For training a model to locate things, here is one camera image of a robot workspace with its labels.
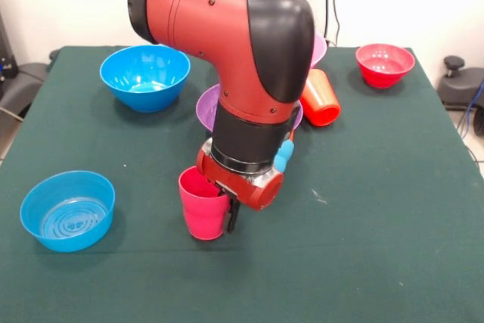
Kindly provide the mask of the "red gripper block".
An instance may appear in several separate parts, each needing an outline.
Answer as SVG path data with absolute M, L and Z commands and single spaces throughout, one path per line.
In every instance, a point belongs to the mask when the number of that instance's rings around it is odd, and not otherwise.
M 228 199 L 224 232 L 235 230 L 240 203 L 254 210 L 269 206 L 281 189 L 284 175 L 271 166 L 266 172 L 243 175 L 223 166 L 211 154 L 212 139 L 207 139 L 197 154 L 198 171 L 210 182 L 221 188 Z

